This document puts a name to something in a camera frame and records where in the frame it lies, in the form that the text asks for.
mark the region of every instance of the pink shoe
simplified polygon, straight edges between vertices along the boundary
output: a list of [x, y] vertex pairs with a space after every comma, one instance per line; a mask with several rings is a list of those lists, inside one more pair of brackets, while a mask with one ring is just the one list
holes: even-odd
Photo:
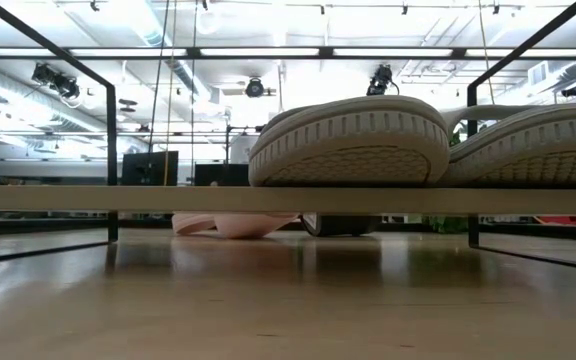
[[215, 215], [217, 231], [229, 239], [262, 238], [295, 220], [297, 214]]
[[213, 215], [178, 213], [172, 217], [172, 229], [177, 235], [189, 235], [215, 227]]

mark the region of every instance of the ceiling light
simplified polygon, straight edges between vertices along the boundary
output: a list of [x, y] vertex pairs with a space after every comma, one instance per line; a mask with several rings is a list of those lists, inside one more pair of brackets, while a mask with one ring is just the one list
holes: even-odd
[[0, 56], [54, 56], [48, 49], [38, 48], [0, 48]]
[[451, 49], [373, 49], [373, 48], [338, 48], [333, 50], [335, 56], [384, 56], [384, 57], [448, 57]]
[[522, 57], [576, 57], [576, 49], [530, 49], [521, 55]]
[[201, 49], [203, 56], [315, 56], [317, 48], [209, 48]]
[[[120, 132], [120, 133], [117, 133], [117, 136], [136, 136], [136, 137], [139, 137], [139, 136], [150, 136], [150, 134], [151, 133], [147, 132], [147, 131], [143, 131], [143, 132], [139, 132], [139, 131], [137, 131], [137, 132]], [[153, 132], [152, 136], [166, 136], [166, 133], [165, 132]]]
[[39, 162], [39, 161], [44, 161], [44, 159], [36, 159], [36, 158], [19, 158], [19, 159], [1, 159], [1, 161], [16, 161], [16, 162]]
[[0, 142], [21, 147], [26, 146], [26, 143], [23, 140], [8, 135], [0, 135]]
[[182, 57], [188, 53], [186, 49], [157, 49], [157, 48], [143, 48], [143, 49], [72, 49], [70, 53], [77, 56], [97, 56], [97, 57], [119, 57], [119, 58], [132, 58], [132, 57]]
[[16, 136], [39, 136], [44, 135], [45, 131], [16, 131], [16, 130], [3, 130], [0, 135], [16, 135]]
[[466, 50], [466, 56], [472, 57], [483, 57], [483, 56], [490, 56], [490, 57], [504, 57], [508, 56], [512, 52], [512, 49], [488, 49], [487, 51], [484, 49], [469, 49]]

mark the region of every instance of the shelf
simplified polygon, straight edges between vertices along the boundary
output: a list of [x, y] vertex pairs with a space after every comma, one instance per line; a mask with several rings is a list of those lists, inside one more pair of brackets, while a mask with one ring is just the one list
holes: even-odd
[[576, 190], [0, 186], [0, 210], [576, 214]]

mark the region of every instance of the spotlight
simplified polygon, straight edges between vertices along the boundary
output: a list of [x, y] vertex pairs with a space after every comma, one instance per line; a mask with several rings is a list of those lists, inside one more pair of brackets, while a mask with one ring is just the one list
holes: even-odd
[[264, 95], [264, 85], [261, 83], [261, 79], [250, 79], [248, 86], [246, 86], [246, 95], [248, 97], [261, 97]]
[[573, 86], [569, 89], [561, 90], [561, 96], [565, 98], [576, 96], [576, 86]]
[[35, 66], [32, 80], [43, 86], [48, 85], [50, 89], [57, 91], [64, 99], [74, 100], [79, 97], [77, 78], [57, 72], [48, 67], [47, 64]]
[[99, 6], [97, 6], [97, 0], [91, 0], [91, 1], [90, 1], [90, 8], [91, 8], [92, 11], [94, 11], [94, 12], [98, 12], [98, 11], [99, 11]]
[[392, 81], [392, 70], [390, 65], [379, 65], [375, 75], [373, 75], [370, 80], [370, 85], [368, 86], [367, 96], [372, 95], [384, 95], [389, 85], [395, 85], [397, 89], [397, 95], [399, 95], [399, 86]]

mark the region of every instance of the wooden floor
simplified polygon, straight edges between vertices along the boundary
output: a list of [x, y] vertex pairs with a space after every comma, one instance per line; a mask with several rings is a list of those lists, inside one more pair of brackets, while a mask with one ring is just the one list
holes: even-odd
[[[576, 257], [576, 242], [482, 243]], [[463, 236], [123, 231], [118, 247], [0, 262], [0, 359], [10, 358], [576, 359], [576, 269], [470, 250]]]

